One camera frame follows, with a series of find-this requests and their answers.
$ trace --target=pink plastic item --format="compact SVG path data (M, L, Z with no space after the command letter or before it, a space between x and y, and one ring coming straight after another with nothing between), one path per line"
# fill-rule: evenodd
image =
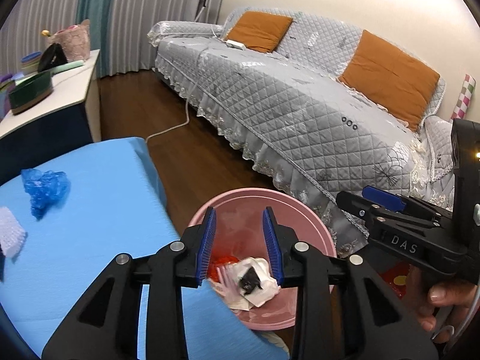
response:
M232 273L229 271L228 265L217 267L217 273L220 284L225 291L225 302L231 303L237 300L238 297L243 298L240 294L239 286L232 279Z
M214 197L193 216L189 226L202 222L208 206L217 212L217 232L212 259L232 255L239 259L263 257L268 261L262 231L262 211L270 206L280 225L293 228L298 239L336 257L335 246L320 218L305 204L274 190L242 188ZM295 324L296 288L282 288L280 293L260 308L239 311L238 316L252 330L279 330Z

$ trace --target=orange cushion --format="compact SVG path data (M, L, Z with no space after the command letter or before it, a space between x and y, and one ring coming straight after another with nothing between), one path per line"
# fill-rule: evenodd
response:
M243 43L246 48L271 53L282 40L293 19L264 12L245 12L225 40Z
M338 79L408 122L415 131L439 78L423 62L363 31L352 60Z

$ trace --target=finger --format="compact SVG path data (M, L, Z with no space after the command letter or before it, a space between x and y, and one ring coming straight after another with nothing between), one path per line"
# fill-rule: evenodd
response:
M435 342L435 344L443 344L444 342L447 342L449 339L450 339L450 331L442 330L440 333L438 333L438 336L433 339L433 342Z
M455 328L455 330L460 326L462 321L465 319L469 312L467 307L455 306L451 314L448 316L447 320L444 323L444 326L450 325ZM436 344L443 344L450 339L449 331L442 331L435 339L433 340Z
M425 304L422 304L417 308L417 314L422 316L422 317L428 317L430 315L434 315L435 312L435 306L428 304L425 302Z
M469 307L473 302L476 287L465 280L443 282L430 288L428 299L436 307L452 305Z
M426 332L431 332L436 325L435 317L432 315L428 317L417 316L417 321Z
M422 272L412 266L406 277L406 293L403 297L405 306L410 310L417 310L421 306L428 305L426 294L422 291Z

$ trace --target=white power strip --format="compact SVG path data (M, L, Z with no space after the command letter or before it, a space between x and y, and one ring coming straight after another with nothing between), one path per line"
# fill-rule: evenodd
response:
M239 49L239 50L247 49L243 43L235 42L234 40L227 40L225 43L228 47L232 47L234 49Z

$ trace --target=blue table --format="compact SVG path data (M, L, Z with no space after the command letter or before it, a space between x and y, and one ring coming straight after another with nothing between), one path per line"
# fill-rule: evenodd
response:
M20 177L0 187L0 206L8 207L27 232L18 256L5 261L0 303L25 343L40 356L63 317L116 254L154 254L178 235L140 138L90 144L38 169L64 171L70 192L62 205L37 221ZM140 359L145 358L147 293L145 286ZM287 358L284 350L245 328L207 283L183 290L182 300L190 359Z

